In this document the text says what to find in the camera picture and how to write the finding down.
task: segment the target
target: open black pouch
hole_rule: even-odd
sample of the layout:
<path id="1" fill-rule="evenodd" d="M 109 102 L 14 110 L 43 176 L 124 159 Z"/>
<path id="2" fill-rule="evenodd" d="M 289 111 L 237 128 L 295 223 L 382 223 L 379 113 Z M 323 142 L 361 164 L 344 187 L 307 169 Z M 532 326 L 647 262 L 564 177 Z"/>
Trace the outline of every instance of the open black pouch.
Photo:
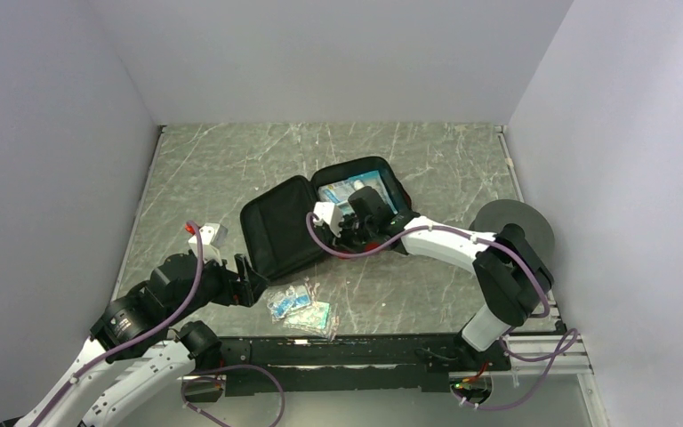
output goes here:
<path id="1" fill-rule="evenodd" d="M 324 258 L 326 253 L 308 234 L 306 217 L 318 199 L 318 189 L 350 177 L 377 171 L 391 203 L 399 211 L 412 208 L 412 199 L 381 157 L 362 157 L 330 165 L 308 180 L 295 175 L 248 202 L 239 214 L 242 233 L 253 268 L 275 280 L 303 270 Z M 331 236 L 315 229 L 324 242 Z"/>

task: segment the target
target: white wall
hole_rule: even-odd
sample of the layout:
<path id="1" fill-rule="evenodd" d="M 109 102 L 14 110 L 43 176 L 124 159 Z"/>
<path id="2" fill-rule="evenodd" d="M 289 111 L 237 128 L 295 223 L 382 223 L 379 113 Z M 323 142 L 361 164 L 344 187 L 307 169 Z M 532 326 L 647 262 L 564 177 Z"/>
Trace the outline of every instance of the white wall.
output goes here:
<path id="1" fill-rule="evenodd" d="M 572 0 L 91 0 L 159 123 L 507 123 Z"/>
<path id="2" fill-rule="evenodd" d="M 157 129 L 84 0 L 0 0 L 0 421 L 108 303 Z"/>
<path id="3" fill-rule="evenodd" d="M 683 1 L 576 0 L 510 149 L 613 425 L 683 426 Z"/>

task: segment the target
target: floor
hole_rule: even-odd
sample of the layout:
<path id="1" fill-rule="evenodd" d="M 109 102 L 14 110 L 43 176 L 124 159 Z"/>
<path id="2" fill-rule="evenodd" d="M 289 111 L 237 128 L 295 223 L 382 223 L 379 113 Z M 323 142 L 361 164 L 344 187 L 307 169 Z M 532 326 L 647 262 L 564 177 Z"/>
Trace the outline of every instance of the floor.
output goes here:
<path id="1" fill-rule="evenodd" d="M 142 203 L 124 273 L 123 294 L 166 256 L 188 250 L 188 219 L 229 229 L 221 257 L 245 253 L 239 212 L 287 178 L 377 155 L 389 160 L 414 201 L 434 221 L 467 228 L 481 206 L 516 198 L 491 124 L 309 123 L 167 126 Z M 474 276 L 422 257 L 383 253 L 329 259 L 282 283 L 319 283 L 335 305 L 339 334 L 456 332 L 483 305 Z M 250 309 L 211 305 L 192 315 L 220 336 L 296 334 L 272 324 L 263 302 Z M 553 330 L 531 319 L 519 330 Z"/>

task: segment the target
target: small packaged item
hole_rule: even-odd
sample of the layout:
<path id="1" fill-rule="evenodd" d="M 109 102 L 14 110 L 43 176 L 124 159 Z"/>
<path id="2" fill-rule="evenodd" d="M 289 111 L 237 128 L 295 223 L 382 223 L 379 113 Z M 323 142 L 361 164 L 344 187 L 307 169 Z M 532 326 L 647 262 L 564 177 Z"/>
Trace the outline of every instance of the small packaged item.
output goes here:
<path id="1" fill-rule="evenodd" d="M 269 296 L 267 305 L 274 323 L 287 314 L 308 307 L 312 304 L 312 298 L 305 285 L 289 286 L 286 290 L 276 291 Z"/>
<path id="2" fill-rule="evenodd" d="M 335 306 L 328 302 L 313 302 L 303 310 L 286 316 L 284 326 L 332 341 L 339 327 Z"/>
<path id="3" fill-rule="evenodd" d="M 344 181 L 324 185 L 317 190 L 318 199 L 322 202 L 334 202 L 339 206 L 342 214 L 353 214 L 355 211 L 352 210 L 347 199 L 359 189 L 359 186 L 370 186 L 375 189 L 381 195 L 381 199 L 391 207 L 394 214 L 397 213 L 397 207 L 391 201 L 386 185 L 381 178 L 381 173 L 378 171 L 362 173 L 351 176 Z"/>

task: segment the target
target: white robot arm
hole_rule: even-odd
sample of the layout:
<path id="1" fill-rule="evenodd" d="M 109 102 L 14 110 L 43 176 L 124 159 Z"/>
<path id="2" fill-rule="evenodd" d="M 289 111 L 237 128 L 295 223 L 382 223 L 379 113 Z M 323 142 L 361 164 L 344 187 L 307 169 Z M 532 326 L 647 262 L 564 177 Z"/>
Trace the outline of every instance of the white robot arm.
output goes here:
<path id="1" fill-rule="evenodd" d="M 486 304 L 459 333 L 472 356 L 497 345 L 496 340 L 511 328 L 522 326 L 544 302 L 541 295 L 553 283 L 553 276 L 515 224 L 488 233 L 446 226 L 413 211 L 394 214 L 370 187 L 359 188 L 348 202 L 355 212 L 353 221 L 345 221 L 340 208 L 332 202 L 317 202 L 308 215 L 309 228 L 328 226 L 332 233 L 326 234 L 326 241 L 330 239 L 332 246 L 346 250 L 336 252 L 311 231 L 316 243 L 327 252 L 357 258 L 390 246 L 403 254 L 428 256 L 455 265 L 478 277 Z M 370 243 L 379 246 L 361 253 Z"/>
<path id="2" fill-rule="evenodd" d="M 196 321 L 184 325 L 174 342 L 117 382 L 135 360 L 165 339 L 168 325 L 211 302 L 250 307 L 266 289 L 268 281 L 252 270 L 242 254 L 235 255 L 237 272 L 227 270 L 226 261 L 219 259 L 217 245 L 225 228 L 206 224 L 193 234 L 189 243 L 199 256 L 193 252 L 170 256 L 151 272 L 150 280 L 111 302 L 72 366 L 46 397 L 25 416 L 4 421 L 0 427 L 118 425 L 172 380 L 196 367 L 214 367 L 221 360 L 221 342 L 208 326 Z"/>

